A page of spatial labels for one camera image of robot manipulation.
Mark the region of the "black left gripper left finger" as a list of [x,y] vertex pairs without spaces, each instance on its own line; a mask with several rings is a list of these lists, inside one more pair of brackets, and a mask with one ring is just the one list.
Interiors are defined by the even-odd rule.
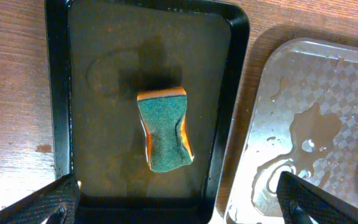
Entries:
[[74,223],[80,187],[67,174],[0,211],[0,223]]

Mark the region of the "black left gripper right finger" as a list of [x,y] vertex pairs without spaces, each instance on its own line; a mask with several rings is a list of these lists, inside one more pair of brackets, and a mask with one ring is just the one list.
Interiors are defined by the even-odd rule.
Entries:
[[291,172],[280,174],[276,193],[286,224],[358,223],[358,208]]

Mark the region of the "green and orange sponge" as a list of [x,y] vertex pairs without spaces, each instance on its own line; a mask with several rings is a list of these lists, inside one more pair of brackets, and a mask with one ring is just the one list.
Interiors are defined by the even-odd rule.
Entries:
[[170,172],[194,161],[186,127],[187,102],[182,86],[137,95],[145,155],[151,171]]

